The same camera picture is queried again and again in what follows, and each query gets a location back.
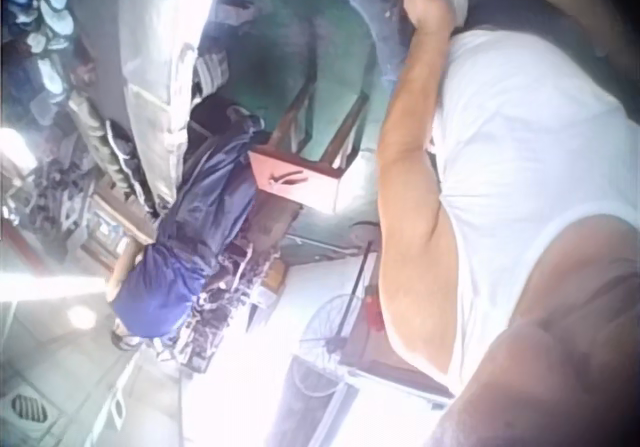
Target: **green floor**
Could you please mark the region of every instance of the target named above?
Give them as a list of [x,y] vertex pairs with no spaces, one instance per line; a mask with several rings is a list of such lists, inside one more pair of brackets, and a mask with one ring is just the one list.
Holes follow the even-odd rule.
[[[378,80],[377,67],[365,68],[375,65],[375,61],[367,64],[372,40],[366,24],[348,0],[251,1],[261,15],[230,42],[230,79],[224,95],[260,115],[273,129],[304,81],[315,44],[318,82],[313,140],[303,153],[310,159],[320,156],[363,84],[371,96],[361,154],[347,173],[338,213],[330,216],[305,209],[292,230],[330,244],[350,245],[349,225],[377,219],[373,153],[389,98]],[[285,244],[283,255],[291,263],[303,263],[332,253]]]

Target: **jeans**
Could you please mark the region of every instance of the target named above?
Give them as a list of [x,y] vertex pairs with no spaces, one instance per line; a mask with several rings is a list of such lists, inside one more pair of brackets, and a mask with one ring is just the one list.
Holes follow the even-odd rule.
[[[404,66],[413,26],[402,0],[349,0],[373,37],[383,80],[395,85]],[[469,0],[467,21],[455,33],[494,28],[537,35],[562,49],[604,90],[616,97],[631,119],[640,122],[640,89],[597,55],[571,18],[545,0]]]

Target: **white tank top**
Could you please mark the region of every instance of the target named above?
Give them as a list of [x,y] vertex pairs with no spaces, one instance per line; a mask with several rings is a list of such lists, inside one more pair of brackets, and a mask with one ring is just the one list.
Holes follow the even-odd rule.
[[457,36],[441,102],[433,150],[459,256],[457,393],[566,227],[597,214],[640,227],[640,128],[564,53],[511,32]]

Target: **hand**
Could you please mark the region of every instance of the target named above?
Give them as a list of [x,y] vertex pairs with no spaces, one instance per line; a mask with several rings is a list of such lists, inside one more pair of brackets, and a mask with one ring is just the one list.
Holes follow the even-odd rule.
[[449,37],[455,13],[449,0],[404,0],[404,8],[418,33]]

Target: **blue cloth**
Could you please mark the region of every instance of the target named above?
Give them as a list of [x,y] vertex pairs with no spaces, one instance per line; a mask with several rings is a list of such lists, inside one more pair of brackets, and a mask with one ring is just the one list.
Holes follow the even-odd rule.
[[235,122],[184,173],[175,203],[159,222],[156,242],[145,247],[111,302],[132,335],[171,334],[219,269],[218,255],[253,205],[256,184],[247,152],[259,125],[250,117]]

